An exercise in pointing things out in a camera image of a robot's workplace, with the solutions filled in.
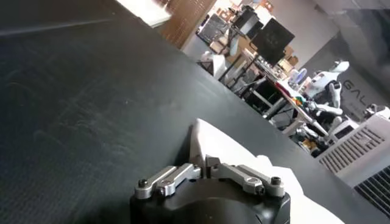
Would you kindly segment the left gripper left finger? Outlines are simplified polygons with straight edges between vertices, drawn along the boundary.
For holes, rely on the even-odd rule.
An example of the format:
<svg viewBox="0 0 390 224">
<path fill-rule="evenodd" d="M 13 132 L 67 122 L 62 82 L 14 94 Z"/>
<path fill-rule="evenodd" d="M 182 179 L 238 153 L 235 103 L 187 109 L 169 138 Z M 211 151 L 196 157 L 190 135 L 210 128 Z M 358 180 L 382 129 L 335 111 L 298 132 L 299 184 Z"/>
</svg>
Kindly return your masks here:
<svg viewBox="0 0 390 224">
<path fill-rule="evenodd" d="M 181 166 L 167 166 L 155 175 L 139 180 L 134 196 L 139 200 L 151 198 L 155 193 L 170 197 L 183 181 L 200 177 L 201 168 L 197 165 L 185 163 Z"/>
</svg>

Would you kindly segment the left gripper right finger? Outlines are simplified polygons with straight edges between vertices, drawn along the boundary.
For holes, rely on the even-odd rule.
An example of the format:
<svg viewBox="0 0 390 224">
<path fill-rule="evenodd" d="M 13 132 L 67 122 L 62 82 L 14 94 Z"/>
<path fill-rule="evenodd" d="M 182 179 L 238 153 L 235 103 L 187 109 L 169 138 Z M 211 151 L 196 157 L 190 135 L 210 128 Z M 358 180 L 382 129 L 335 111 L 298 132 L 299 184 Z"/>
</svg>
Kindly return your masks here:
<svg viewBox="0 0 390 224">
<path fill-rule="evenodd" d="M 252 195 L 284 197 L 284 183 L 280 177 L 269 177 L 246 165 L 221 163 L 217 157 L 206 156 L 205 167 L 209 169 L 207 177 L 230 179 L 240 185 L 242 190 Z"/>
</svg>

